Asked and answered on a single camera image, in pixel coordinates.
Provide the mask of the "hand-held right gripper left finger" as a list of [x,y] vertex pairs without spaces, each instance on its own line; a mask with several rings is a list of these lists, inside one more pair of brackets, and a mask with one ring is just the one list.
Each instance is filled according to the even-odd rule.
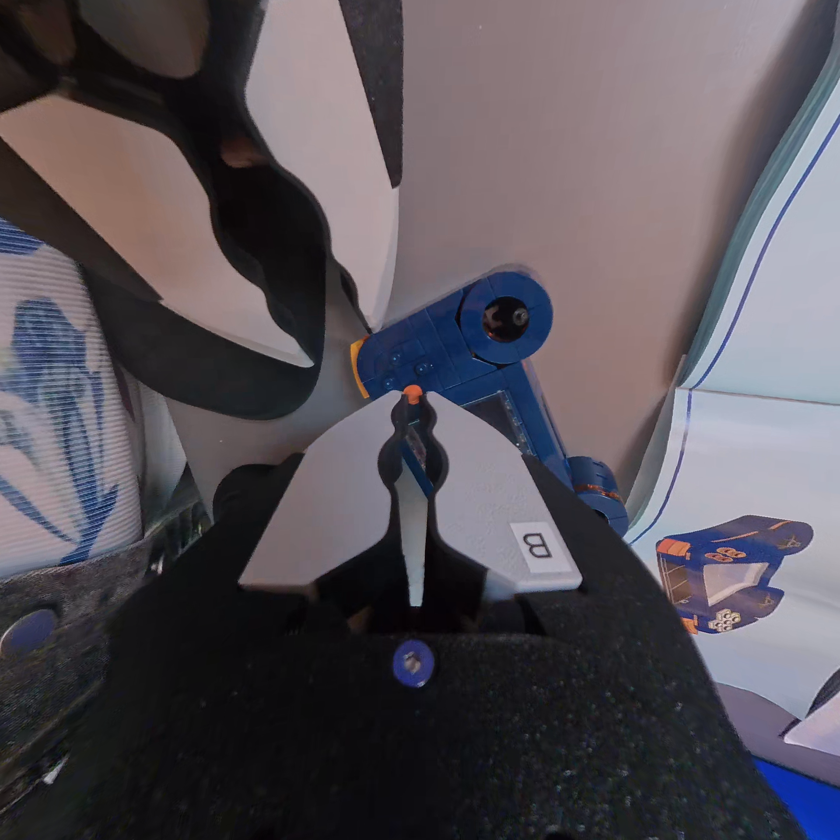
[[248,563],[240,586],[303,591],[386,534],[392,496],[379,456],[394,435],[390,392],[345,417],[306,450]]

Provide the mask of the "white blue printed shirt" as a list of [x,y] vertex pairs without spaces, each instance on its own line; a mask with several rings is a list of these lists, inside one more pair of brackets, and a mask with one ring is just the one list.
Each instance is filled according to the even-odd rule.
[[141,526],[123,401],[77,264],[3,220],[2,578],[119,550]]

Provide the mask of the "blue plastic bin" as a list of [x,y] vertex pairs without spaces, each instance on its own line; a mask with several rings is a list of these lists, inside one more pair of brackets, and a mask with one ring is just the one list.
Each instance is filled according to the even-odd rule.
[[839,789],[761,759],[756,767],[811,839],[839,839]]

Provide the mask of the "dark blue brick game console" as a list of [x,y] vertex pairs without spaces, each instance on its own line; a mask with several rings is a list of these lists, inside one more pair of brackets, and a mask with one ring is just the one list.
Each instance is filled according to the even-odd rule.
[[372,400],[409,385],[442,394],[541,461],[623,536],[613,472],[568,454],[531,363],[552,326],[548,292],[523,271],[499,270],[354,344],[353,371]]

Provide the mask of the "open thick instruction booklet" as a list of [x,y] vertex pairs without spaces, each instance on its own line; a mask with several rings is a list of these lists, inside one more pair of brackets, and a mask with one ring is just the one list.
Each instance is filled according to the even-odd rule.
[[626,541],[718,683],[803,719],[839,661],[838,21],[735,227]]

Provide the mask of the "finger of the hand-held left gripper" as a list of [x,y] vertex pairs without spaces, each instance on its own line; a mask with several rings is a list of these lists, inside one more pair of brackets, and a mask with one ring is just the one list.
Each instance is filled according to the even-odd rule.
[[392,294],[403,152],[400,2],[265,2],[245,106],[310,194],[366,328]]
[[256,281],[219,242],[205,186],[166,134],[60,95],[2,114],[2,140],[156,292],[196,326],[311,368]]

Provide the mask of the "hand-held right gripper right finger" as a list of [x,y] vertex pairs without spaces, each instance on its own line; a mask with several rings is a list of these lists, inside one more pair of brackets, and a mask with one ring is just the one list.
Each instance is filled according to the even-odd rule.
[[577,590],[572,558],[523,454],[504,434],[441,394],[425,395],[429,501],[441,586],[458,603]]

